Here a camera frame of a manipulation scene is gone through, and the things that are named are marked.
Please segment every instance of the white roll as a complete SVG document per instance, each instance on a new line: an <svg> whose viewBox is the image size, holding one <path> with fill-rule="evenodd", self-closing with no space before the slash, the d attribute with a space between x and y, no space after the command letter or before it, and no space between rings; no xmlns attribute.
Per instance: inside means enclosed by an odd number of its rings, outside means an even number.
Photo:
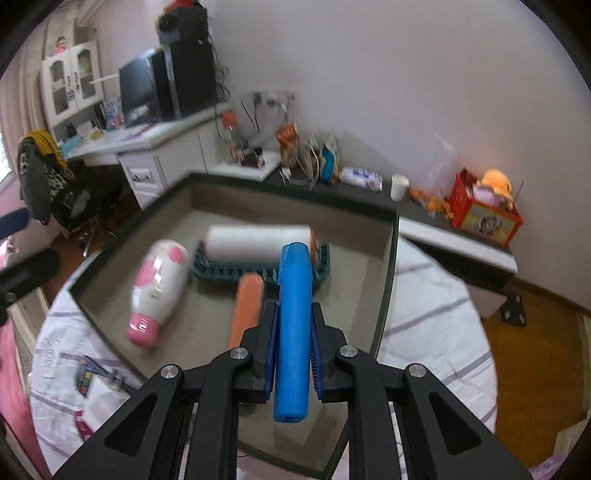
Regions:
<svg viewBox="0 0 591 480"><path fill-rule="evenodd" d="M278 265L284 245L307 245L316 262L316 236L308 225L212 225L203 241L212 264Z"/></svg>

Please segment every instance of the white cup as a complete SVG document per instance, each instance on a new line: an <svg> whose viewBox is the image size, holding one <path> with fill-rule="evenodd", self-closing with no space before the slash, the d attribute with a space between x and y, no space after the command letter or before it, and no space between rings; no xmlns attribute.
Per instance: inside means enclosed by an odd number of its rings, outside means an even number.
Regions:
<svg viewBox="0 0 591 480"><path fill-rule="evenodd" d="M392 175L392 188L390 189L390 198L395 202L399 202L404 198L408 186L408 178L404 175Z"/></svg>

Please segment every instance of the drawer handle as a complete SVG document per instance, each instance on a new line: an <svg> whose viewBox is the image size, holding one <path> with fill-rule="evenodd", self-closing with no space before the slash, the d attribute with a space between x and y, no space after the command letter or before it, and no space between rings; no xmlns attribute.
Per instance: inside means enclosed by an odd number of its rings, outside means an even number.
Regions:
<svg viewBox="0 0 591 480"><path fill-rule="evenodd" d="M135 182L138 182L138 183L143 183L143 182L154 183L154 180L152 179L152 177L150 175L145 175L144 177L140 177L139 175L134 174L134 176L131 177L131 179Z"/></svg>

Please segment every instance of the computer monitor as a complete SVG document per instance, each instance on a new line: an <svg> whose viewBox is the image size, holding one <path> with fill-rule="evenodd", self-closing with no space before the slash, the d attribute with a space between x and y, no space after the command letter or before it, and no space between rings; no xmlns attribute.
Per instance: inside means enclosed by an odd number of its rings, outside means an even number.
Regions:
<svg viewBox="0 0 591 480"><path fill-rule="evenodd" d="M158 121L158 95L152 70L153 48L119 69L121 108L126 127Z"/></svg>

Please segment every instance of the orange plush toy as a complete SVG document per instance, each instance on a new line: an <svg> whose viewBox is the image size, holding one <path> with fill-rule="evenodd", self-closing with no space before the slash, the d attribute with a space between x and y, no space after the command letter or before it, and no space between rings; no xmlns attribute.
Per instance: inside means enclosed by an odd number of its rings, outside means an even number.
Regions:
<svg viewBox="0 0 591 480"><path fill-rule="evenodd" d="M489 187L497 195L505 198L507 209L513 211L513 185L501 170L492 168L487 170L480 180L476 181L477 185Z"/></svg>

